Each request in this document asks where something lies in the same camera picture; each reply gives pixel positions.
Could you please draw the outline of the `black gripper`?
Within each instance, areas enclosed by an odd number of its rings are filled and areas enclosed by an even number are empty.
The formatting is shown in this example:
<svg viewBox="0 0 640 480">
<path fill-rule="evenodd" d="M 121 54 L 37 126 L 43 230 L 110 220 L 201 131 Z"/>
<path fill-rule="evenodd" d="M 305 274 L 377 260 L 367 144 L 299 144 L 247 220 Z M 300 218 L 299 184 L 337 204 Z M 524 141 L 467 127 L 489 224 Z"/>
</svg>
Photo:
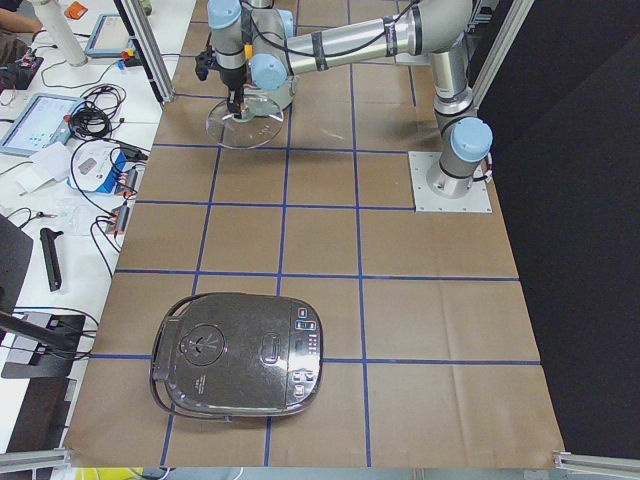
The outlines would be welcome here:
<svg viewBox="0 0 640 480">
<path fill-rule="evenodd" d="M 232 117 L 241 119 L 245 109 L 244 106 L 244 84 L 246 82 L 246 65 L 237 68 L 226 68 L 220 66 L 218 72 L 223 84 L 228 88 L 229 93 L 226 99 L 228 113 Z"/>
</svg>

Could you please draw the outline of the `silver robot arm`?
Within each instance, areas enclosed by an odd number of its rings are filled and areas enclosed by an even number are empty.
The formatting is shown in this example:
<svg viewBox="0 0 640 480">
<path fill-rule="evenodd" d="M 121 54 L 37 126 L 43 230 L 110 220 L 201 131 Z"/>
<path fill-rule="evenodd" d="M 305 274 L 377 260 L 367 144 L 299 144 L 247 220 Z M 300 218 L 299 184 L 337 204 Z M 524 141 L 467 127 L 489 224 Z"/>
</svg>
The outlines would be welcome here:
<svg viewBox="0 0 640 480">
<path fill-rule="evenodd" d="M 195 72 L 200 80 L 217 72 L 227 96 L 209 112 L 206 132 L 223 148 L 254 149 L 281 130 L 300 75 L 380 58 L 426 59 L 443 147 L 425 181 L 441 197 L 462 198 L 488 178 L 476 171 L 493 143 L 491 128 L 471 111 L 464 33 L 472 10 L 469 1 L 412 1 L 393 15 L 296 35 L 292 12 L 271 1 L 211 1 Z"/>
</svg>

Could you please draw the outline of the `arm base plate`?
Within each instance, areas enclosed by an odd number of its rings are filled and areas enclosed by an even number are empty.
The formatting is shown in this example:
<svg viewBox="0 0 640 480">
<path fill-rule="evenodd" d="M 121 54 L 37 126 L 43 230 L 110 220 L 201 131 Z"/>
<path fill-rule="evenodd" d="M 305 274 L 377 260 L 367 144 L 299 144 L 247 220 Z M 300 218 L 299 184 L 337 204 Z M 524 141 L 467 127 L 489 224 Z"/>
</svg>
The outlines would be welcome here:
<svg viewBox="0 0 640 480">
<path fill-rule="evenodd" d="M 481 168 L 477 167 L 469 178 L 456 179 L 441 169 L 440 156 L 440 152 L 408 153 L 415 211 L 490 214 L 492 207 L 486 181 L 475 182 Z"/>
</svg>

